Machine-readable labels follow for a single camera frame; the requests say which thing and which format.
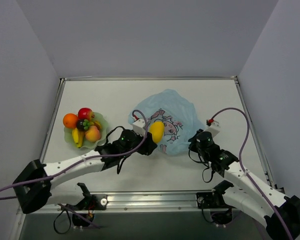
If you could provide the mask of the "yellow fake fruit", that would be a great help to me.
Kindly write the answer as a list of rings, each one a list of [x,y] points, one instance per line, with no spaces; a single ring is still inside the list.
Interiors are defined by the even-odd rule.
[[[162,121],[156,121],[151,124],[148,131],[151,133],[152,141],[158,144],[162,140],[165,132],[164,123]]]

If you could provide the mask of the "blue translucent plastic bag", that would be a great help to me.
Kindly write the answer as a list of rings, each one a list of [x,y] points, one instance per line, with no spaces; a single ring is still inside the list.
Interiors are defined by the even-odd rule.
[[[150,125],[154,122],[164,124],[164,134],[157,149],[166,155],[187,152],[190,144],[188,140],[197,130],[205,128],[197,116],[194,104],[173,89],[147,97],[134,109],[141,111]]]

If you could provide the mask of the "orange fake peach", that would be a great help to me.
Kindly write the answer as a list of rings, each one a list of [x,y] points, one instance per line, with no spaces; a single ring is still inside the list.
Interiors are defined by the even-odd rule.
[[[85,138],[89,142],[94,143],[101,139],[101,133],[100,133],[99,129],[93,125],[85,132]]]

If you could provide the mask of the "yellow fake banana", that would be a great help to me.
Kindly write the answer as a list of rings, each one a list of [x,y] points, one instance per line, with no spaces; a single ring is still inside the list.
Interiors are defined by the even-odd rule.
[[[73,142],[74,142],[74,144],[77,148],[82,147],[84,137],[85,137],[85,132],[84,131],[78,130],[77,128],[72,130],[72,139],[73,139]]]

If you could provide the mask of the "dark red fake fruit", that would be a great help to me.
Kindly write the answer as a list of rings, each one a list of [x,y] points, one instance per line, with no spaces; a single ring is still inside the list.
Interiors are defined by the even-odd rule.
[[[94,123],[92,121],[89,121],[88,119],[85,118],[81,118],[76,122],[76,128],[82,132],[88,131],[89,128],[93,125]]]

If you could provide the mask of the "red fake apple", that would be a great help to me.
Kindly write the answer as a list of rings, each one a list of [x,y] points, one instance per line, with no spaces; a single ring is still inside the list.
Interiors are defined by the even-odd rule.
[[[95,117],[95,113],[92,109],[83,107],[78,111],[77,116],[79,119],[86,119],[88,121],[91,121]]]

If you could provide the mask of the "small orange fake fruit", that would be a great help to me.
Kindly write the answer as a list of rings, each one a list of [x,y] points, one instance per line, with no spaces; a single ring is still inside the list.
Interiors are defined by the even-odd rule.
[[[77,126],[78,116],[74,113],[67,113],[62,120],[63,125],[68,129],[75,129]]]

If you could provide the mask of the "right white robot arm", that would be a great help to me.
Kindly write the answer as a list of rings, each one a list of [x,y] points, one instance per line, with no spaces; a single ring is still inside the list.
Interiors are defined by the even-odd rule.
[[[300,198],[289,197],[248,170],[230,151],[214,143],[209,131],[199,129],[188,149],[223,180],[212,188],[211,201],[219,208],[233,207],[250,216],[273,240],[294,240],[300,235]]]

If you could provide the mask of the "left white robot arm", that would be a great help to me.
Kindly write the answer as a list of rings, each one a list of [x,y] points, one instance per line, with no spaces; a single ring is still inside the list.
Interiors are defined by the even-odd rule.
[[[138,135],[134,130],[124,129],[117,140],[105,142],[86,154],[54,163],[31,161],[13,182],[22,212],[30,214],[45,205],[60,203],[60,196],[52,191],[69,180],[113,167],[120,173],[127,158],[133,153],[151,155],[162,137],[161,130]]]

